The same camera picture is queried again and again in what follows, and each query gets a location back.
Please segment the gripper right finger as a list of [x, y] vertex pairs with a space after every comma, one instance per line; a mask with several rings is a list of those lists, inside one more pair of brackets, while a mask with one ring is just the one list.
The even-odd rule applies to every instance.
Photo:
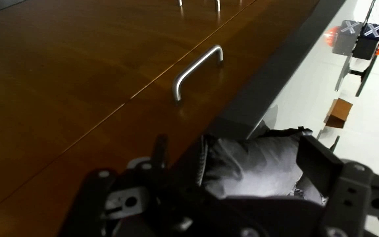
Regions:
[[365, 229], [368, 215], [379, 220], [378, 174], [339, 159], [313, 136], [300, 138], [296, 163], [327, 198], [314, 237], [378, 237]]

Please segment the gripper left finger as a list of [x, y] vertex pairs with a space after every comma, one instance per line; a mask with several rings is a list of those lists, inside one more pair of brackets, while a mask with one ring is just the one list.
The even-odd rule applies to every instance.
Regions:
[[167, 135], [152, 155], [134, 159], [123, 173], [108, 168], [83, 179], [57, 237], [191, 237], [191, 219], [165, 197]]

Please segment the dark grey jacket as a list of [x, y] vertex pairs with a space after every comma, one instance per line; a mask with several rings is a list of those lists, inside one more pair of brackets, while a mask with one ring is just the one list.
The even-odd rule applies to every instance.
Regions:
[[217, 198], [291, 196], [325, 205], [326, 198], [296, 163], [304, 128], [266, 129], [247, 140], [205, 135], [196, 183]]

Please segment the brown wooden block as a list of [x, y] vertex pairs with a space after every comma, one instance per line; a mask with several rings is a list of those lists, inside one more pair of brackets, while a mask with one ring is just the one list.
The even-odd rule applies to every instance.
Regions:
[[325, 117], [325, 126], [343, 129], [352, 107], [353, 104], [344, 99], [335, 99]]

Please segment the dark box on black stand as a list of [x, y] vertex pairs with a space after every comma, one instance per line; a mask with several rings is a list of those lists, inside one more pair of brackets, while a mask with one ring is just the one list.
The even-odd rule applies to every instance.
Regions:
[[359, 97], [364, 89], [378, 58], [377, 51], [379, 50], [379, 0], [361, 0], [362, 6], [365, 1], [368, 1], [370, 6], [365, 14], [364, 25], [359, 33], [352, 56], [359, 60], [370, 61], [370, 63], [363, 71], [350, 71], [351, 74], [358, 75], [361, 79], [356, 97]]

